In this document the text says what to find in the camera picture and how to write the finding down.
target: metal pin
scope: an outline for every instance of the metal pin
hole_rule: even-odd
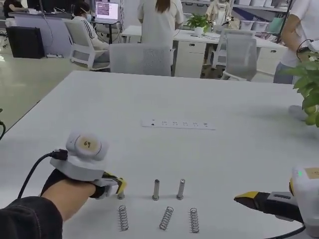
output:
[[[181,179],[179,183],[178,194],[176,195],[176,198],[178,200],[182,200],[184,197],[183,196],[184,186],[185,186],[185,179]]]
[[[159,190],[160,190],[160,181],[158,179],[155,179],[154,182],[154,193],[153,193],[153,200],[157,201],[160,197],[159,197]]]
[[[124,191],[122,191],[121,193],[118,194],[118,199],[122,200],[124,198],[125,198]]]

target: power strip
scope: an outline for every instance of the power strip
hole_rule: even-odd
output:
[[[141,120],[141,126],[154,128],[188,128],[215,130],[211,123],[189,120],[143,119]]]

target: metal spring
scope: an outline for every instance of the metal spring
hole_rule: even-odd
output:
[[[190,215],[190,229],[192,233],[199,233],[197,208],[191,208],[189,210]]]
[[[119,206],[119,216],[120,216],[121,231],[127,231],[129,229],[129,221],[128,221],[128,214],[126,212],[126,207],[124,205]]]
[[[159,229],[161,230],[166,230],[170,221],[170,218],[173,214],[174,208],[172,207],[167,207],[164,213],[163,218],[161,219],[161,222],[159,224]]]

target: face mask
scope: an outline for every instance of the face mask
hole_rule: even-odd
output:
[[[86,19],[87,19],[88,21],[91,21],[91,20],[92,20],[92,15],[89,14],[89,13],[87,13],[87,14],[86,14]]]

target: black glove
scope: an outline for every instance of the black glove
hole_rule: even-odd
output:
[[[61,173],[59,170],[54,169],[43,186],[43,189],[41,191],[41,196],[49,187],[66,179],[74,181],[74,182],[78,182],[77,180],[70,179],[64,173]],[[95,185],[95,193],[90,198],[99,198],[103,195],[104,192],[105,192],[105,187],[98,187]]]

